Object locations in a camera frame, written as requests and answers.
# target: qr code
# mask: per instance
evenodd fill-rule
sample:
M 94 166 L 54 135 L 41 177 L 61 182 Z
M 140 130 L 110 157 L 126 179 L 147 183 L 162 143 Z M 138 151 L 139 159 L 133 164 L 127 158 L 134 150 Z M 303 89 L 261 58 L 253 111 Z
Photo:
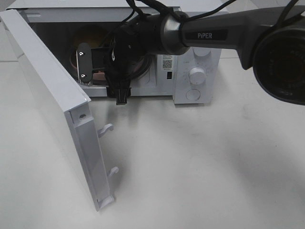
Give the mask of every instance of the qr code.
M 172 60 L 163 60 L 163 69 L 164 70 L 171 70 L 173 67 L 173 61 Z

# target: white table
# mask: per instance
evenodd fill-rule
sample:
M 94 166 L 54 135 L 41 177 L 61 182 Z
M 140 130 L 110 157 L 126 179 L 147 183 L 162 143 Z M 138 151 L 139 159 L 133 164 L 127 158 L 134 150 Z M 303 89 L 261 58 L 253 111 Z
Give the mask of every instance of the white table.
M 305 108 L 267 95 L 235 53 L 222 55 L 209 105 L 93 99 L 97 127 L 115 126 L 101 139 L 106 166 L 120 168 L 116 202 L 101 212 L 9 61 L 0 63 L 1 228 L 304 228 Z

